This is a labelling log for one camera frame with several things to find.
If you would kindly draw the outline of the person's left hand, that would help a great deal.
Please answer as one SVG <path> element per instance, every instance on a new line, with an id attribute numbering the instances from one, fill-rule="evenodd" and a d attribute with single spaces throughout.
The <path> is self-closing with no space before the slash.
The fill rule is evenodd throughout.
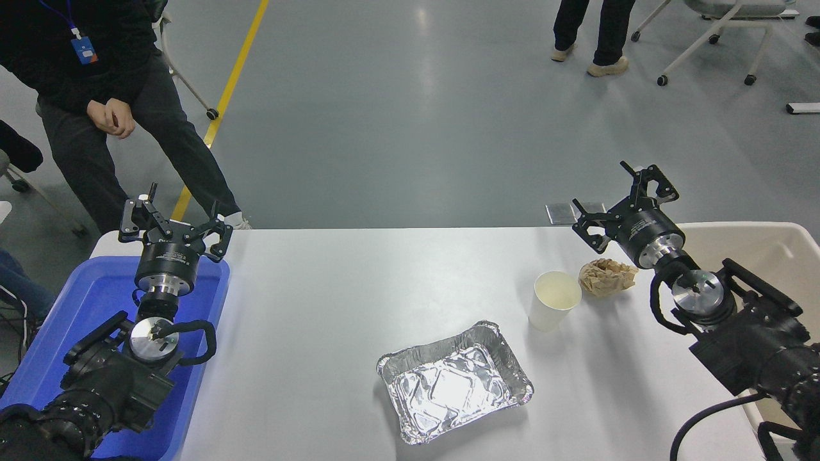
<path id="1" fill-rule="evenodd" d="M 123 140 L 134 132 L 136 122 L 128 105 L 124 107 L 107 107 L 106 116 L 110 119 L 111 135 Z"/>

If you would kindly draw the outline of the person's right hand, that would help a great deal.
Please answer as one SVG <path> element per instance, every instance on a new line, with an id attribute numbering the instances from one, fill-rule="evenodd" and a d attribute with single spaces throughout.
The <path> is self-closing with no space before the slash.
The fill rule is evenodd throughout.
<path id="1" fill-rule="evenodd" d="M 93 122 L 94 126 L 103 133 L 121 135 L 124 132 L 124 130 L 114 122 L 114 116 L 105 104 L 91 100 L 86 105 L 86 115 L 90 118 L 91 122 Z"/>

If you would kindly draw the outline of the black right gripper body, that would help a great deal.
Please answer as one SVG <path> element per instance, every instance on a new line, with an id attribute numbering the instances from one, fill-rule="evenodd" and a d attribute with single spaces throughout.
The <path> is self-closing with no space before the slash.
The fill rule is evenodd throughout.
<path id="1" fill-rule="evenodd" d="M 682 250 L 682 231 L 653 197 L 624 198 L 609 210 L 616 217 L 615 240 L 632 261 L 659 261 Z"/>

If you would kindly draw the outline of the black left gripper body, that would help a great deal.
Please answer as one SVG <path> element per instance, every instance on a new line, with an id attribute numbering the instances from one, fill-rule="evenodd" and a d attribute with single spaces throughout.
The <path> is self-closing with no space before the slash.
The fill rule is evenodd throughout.
<path id="1" fill-rule="evenodd" d="M 193 284 L 197 277 L 200 257 L 205 253 L 201 239 L 186 242 L 183 237 L 168 238 L 160 230 L 143 234 L 143 251 L 135 275 L 135 283 L 148 284 L 151 277 L 173 275 Z"/>

